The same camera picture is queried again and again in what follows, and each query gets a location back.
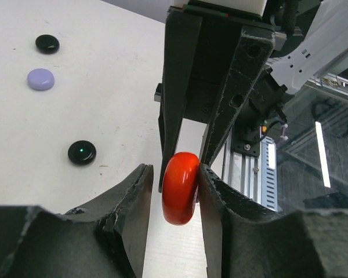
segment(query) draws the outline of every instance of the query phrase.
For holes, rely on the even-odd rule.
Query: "white table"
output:
[[[164,28],[98,0],[0,0],[0,204],[65,213],[140,163],[153,164],[144,277],[203,278],[199,208],[188,225],[169,225],[157,192],[161,148],[153,97],[162,77]],[[58,53],[37,52],[42,34],[59,39]],[[26,76],[34,68],[52,71],[54,88],[31,90]],[[204,128],[184,121],[178,151],[198,153]],[[92,165],[68,161],[77,140],[95,144]]]

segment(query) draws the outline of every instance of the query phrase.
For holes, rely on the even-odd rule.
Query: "black button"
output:
[[[36,47],[41,53],[53,54],[59,49],[59,41],[51,35],[41,35],[35,41]]]
[[[97,150],[88,141],[77,141],[68,149],[68,158],[76,165],[87,165],[94,161]]]

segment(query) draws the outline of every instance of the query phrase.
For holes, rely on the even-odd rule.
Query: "red capsule-shaped object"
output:
[[[179,152],[169,161],[162,182],[162,210],[174,225],[191,220],[197,197],[197,170],[200,161],[190,152]]]

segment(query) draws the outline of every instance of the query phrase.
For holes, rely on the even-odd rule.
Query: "lavender round object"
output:
[[[54,86],[54,75],[44,68],[37,68],[27,75],[27,82],[30,88],[38,91],[48,90]]]

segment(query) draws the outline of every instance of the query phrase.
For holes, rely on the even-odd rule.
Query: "gray floor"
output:
[[[126,10],[165,22],[171,0],[103,0]]]

